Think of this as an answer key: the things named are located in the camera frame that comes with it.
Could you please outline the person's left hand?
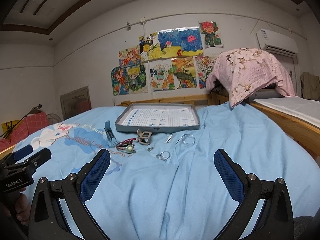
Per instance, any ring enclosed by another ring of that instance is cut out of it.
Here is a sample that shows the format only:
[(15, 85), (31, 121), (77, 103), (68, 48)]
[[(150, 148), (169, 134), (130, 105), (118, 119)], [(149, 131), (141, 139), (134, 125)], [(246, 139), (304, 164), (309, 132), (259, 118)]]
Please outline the person's left hand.
[(1, 218), (11, 217), (11, 212), (17, 220), (24, 226), (29, 225), (30, 203), (24, 194), (26, 188), (19, 189), (19, 194), (14, 196), (5, 196), (4, 202), (1, 202)]

